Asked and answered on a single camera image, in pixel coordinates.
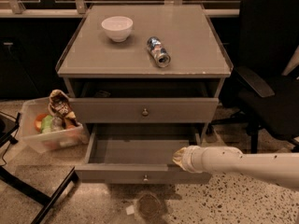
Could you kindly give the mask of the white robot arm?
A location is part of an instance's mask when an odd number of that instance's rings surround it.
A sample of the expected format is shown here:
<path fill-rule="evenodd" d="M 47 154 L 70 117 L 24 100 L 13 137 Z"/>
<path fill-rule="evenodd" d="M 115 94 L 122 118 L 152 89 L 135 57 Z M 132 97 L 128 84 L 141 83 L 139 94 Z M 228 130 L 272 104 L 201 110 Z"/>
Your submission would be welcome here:
<path fill-rule="evenodd" d="M 239 173 L 283 188 L 299 190 L 299 156 L 259 153 L 257 137 L 265 129 L 275 139 L 298 144 L 298 79 L 291 72 L 298 66 L 298 47 L 252 47 L 238 52 L 232 78 L 239 88 L 236 104 L 253 129 L 251 152 L 236 147 L 183 147 L 173 155 L 182 170 L 201 174 Z"/>

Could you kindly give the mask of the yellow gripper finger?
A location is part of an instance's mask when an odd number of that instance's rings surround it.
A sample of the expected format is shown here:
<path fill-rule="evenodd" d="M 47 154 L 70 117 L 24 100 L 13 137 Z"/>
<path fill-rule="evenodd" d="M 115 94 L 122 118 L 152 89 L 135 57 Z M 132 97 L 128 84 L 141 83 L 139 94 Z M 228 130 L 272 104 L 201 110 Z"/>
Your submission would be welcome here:
<path fill-rule="evenodd" d="M 172 158 L 173 163 L 179 166 L 181 169 L 185 169 L 186 166 L 185 154 L 186 154 L 186 147 L 177 150 L 173 154 L 173 158 Z"/>

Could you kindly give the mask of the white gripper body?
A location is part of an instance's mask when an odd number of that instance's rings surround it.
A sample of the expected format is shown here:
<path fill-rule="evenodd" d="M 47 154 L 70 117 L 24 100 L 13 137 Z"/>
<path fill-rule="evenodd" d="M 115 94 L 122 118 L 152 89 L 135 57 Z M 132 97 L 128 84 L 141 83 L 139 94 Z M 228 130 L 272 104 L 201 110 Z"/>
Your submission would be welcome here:
<path fill-rule="evenodd" d="M 183 148 L 181 156 L 182 169 L 189 173 L 202 173 L 204 171 L 202 165 L 203 149 L 199 146 L 188 146 Z"/>

